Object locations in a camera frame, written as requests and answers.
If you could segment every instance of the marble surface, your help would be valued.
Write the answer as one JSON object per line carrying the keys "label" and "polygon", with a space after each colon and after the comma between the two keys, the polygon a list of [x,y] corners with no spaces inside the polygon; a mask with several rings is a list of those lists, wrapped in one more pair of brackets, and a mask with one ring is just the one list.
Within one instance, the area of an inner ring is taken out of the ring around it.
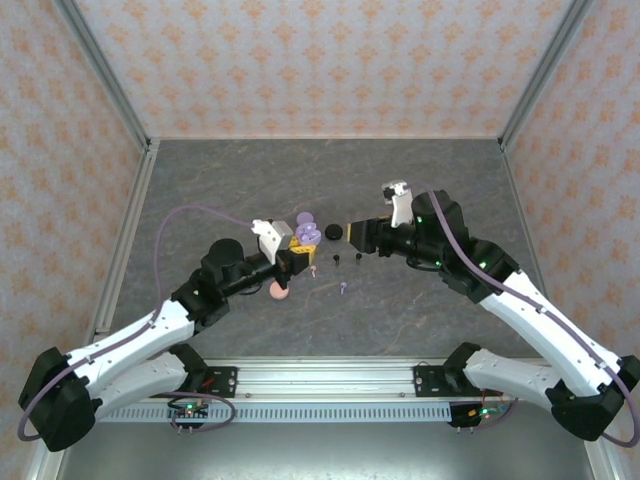
{"label": "marble surface", "polygon": [[[113,329],[153,308],[153,244],[172,208],[208,204],[245,221],[283,219],[292,227],[299,212],[309,211],[324,230],[329,223],[345,226],[390,213],[380,185],[398,178],[447,190],[462,205],[471,234],[501,245],[538,282],[494,140],[162,141]],[[255,237],[244,227],[198,212],[174,219],[160,258],[167,295],[224,237],[239,240],[245,255],[256,251]],[[284,301],[273,300],[268,285],[256,295],[232,298],[231,312],[190,343],[205,357],[446,357],[463,341],[501,355],[534,355],[506,324],[450,291],[437,275],[411,270],[400,257],[365,256],[358,266],[355,253],[346,239],[323,239],[316,278],[309,271],[294,278]],[[340,295],[343,281],[348,286]]]}

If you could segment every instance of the patterned wallpaper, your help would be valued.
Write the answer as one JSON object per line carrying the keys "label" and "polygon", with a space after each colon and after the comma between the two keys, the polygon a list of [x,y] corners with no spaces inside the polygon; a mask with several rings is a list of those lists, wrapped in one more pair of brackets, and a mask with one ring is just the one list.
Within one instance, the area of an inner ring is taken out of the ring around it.
{"label": "patterned wallpaper", "polygon": [[79,0],[150,136],[497,137],[570,0]]}
{"label": "patterned wallpaper", "polygon": [[640,357],[638,32],[637,0],[596,0],[509,157],[553,300]]}
{"label": "patterned wallpaper", "polygon": [[24,478],[17,398],[83,340],[140,152],[51,0],[0,3],[0,477]]}

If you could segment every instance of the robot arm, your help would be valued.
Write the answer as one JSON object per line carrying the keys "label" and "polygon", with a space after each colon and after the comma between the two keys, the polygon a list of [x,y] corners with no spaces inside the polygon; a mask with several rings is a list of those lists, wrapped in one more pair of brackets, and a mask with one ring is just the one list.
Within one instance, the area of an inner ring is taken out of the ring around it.
{"label": "robot arm", "polygon": [[[402,181],[382,188],[385,202],[394,206],[392,217],[352,223],[347,233],[349,242],[363,253],[400,255],[411,268],[437,272],[449,288],[516,330],[550,365],[528,365],[465,343],[445,362],[440,380],[454,391],[463,391],[471,385],[518,396],[551,410],[556,420],[574,435],[585,440],[597,439],[624,404],[624,396],[605,367],[611,368],[631,390],[640,380],[640,361],[635,356],[619,358],[589,338],[544,298],[504,250],[470,236],[460,206],[446,192],[435,192],[435,196],[465,255],[494,280],[534,299],[539,309],[497,289],[467,267],[452,248],[428,193],[413,199]],[[554,313],[603,362],[596,363],[546,311]]]}
{"label": "robot arm", "polygon": [[[24,410],[53,377],[69,365],[89,359],[51,388],[29,416],[49,450],[74,444],[97,419],[117,408],[151,395],[196,391],[202,386],[207,366],[190,346],[180,342],[220,320],[229,311],[229,297],[270,278],[286,288],[291,277],[311,261],[310,247],[289,248],[293,232],[286,223],[255,220],[252,230],[259,235],[258,253],[245,257],[242,246],[233,239],[215,242],[202,258],[201,267],[162,304],[153,324],[150,313],[66,355],[51,348],[37,358],[19,398]],[[145,325],[150,326],[122,344]],[[120,346],[96,355],[116,344]]]}

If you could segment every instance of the yellow block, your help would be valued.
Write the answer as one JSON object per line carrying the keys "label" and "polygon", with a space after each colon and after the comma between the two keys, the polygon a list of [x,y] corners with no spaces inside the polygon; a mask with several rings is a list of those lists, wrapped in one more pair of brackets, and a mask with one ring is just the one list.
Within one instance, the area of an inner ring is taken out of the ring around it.
{"label": "yellow block", "polygon": [[306,245],[306,246],[298,246],[289,248],[293,253],[308,253],[309,254],[309,265],[313,263],[313,257],[316,254],[316,246],[315,245]]}

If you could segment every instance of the black disc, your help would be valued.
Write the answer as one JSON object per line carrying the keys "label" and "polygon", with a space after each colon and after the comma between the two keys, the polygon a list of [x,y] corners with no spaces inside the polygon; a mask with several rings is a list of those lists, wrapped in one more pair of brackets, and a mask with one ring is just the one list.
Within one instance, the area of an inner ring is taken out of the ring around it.
{"label": "black disc", "polygon": [[332,223],[325,228],[324,236],[329,240],[340,240],[342,238],[342,227],[336,223]]}

